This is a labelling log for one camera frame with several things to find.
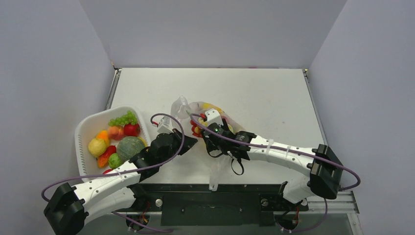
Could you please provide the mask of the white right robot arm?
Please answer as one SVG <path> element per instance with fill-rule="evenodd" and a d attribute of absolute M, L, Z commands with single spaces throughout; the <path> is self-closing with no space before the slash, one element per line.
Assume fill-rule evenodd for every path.
<path fill-rule="evenodd" d="M 329 200 L 337 198 L 343 165 L 327 145 L 292 147 L 247 131 L 233 133 L 218 123 L 203 128 L 201 135 L 207 152 L 218 150 L 238 163 L 242 160 L 263 161 L 300 173 L 300 177 L 282 183 L 276 195 L 277 205 L 282 209 L 288 209 L 311 196 Z"/>

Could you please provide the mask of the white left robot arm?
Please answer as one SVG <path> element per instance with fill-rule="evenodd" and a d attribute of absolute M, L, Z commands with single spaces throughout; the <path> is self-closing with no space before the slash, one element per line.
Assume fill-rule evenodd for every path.
<path fill-rule="evenodd" d="M 196 138 L 177 129 L 158 134 L 149 146 L 127 154 L 127 160 L 107 174 L 90 176 L 88 181 L 74 186 L 68 180 L 58 182 L 44 215 L 55 234 L 75 235 L 104 214 L 129 207 L 139 211 L 146 197 L 137 192 L 138 183 L 196 143 Z"/>

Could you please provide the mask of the clear printed plastic bag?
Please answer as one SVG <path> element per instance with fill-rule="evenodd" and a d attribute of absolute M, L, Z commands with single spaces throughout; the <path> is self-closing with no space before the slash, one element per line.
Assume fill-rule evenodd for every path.
<path fill-rule="evenodd" d="M 188 102 L 184 96 L 180 96 L 171 106 L 170 114 L 175 117 L 184 127 L 186 134 L 191 134 L 190 114 L 205 113 L 209 109 L 216 109 L 220 112 L 222 118 L 226 118 L 228 123 L 233 127 L 236 127 L 240 131 L 244 128 L 234 121 L 225 111 L 221 108 L 203 101 Z M 226 168 L 231 164 L 231 158 L 225 155 L 220 157 L 211 157 L 206 151 L 206 145 L 203 138 L 197 138 L 199 142 L 196 144 L 196 149 L 191 153 L 199 157 L 199 159 L 209 168 L 209 190 L 216 191 L 220 181 L 224 180 L 224 172 Z"/>

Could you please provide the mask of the red fake cherry bunch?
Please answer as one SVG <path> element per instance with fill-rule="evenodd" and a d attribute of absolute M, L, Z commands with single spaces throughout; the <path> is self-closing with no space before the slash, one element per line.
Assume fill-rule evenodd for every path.
<path fill-rule="evenodd" d="M 200 113 L 200 116 L 198 118 L 198 122 L 201 123 L 203 126 L 207 127 L 207 124 L 205 122 L 205 119 L 207 118 L 205 114 Z M 198 126 L 193 120 L 190 120 L 190 124 L 191 124 L 191 131 L 192 131 L 192 135 L 197 137 L 197 138 L 202 138 L 202 131 L 203 128 L 201 128 L 200 126 Z"/>

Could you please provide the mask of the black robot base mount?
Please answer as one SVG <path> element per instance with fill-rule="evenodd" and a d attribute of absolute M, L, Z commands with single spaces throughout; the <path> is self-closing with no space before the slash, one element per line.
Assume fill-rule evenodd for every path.
<path fill-rule="evenodd" d="M 282 198 L 280 185 L 139 184 L 127 214 L 160 215 L 163 226 L 272 226 L 279 214 L 306 212 L 308 206 Z"/>

